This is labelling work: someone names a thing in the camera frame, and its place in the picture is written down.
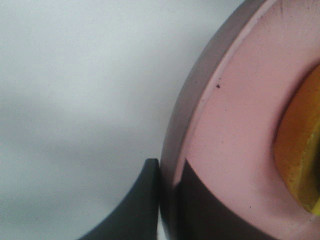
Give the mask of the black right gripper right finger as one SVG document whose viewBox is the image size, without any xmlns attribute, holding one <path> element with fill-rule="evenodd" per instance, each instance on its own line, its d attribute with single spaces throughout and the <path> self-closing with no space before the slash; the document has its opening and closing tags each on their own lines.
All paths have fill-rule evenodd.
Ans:
<svg viewBox="0 0 320 240">
<path fill-rule="evenodd" d="M 300 207 L 271 159 L 183 165 L 176 187 L 178 240 L 317 240 L 320 219 Z"/>
</svg>

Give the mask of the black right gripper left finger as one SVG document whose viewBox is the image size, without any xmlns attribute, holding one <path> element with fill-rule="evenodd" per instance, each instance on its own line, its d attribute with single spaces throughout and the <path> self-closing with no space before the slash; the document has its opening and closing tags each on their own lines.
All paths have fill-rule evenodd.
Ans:
<svg viewBox="0 0 320 240">
<path fill-rule="evenodd" d="M 156 240 L 160 201 L 160 168 L 149 158 L 130 191 L 82 240 Z"/>
</svg>

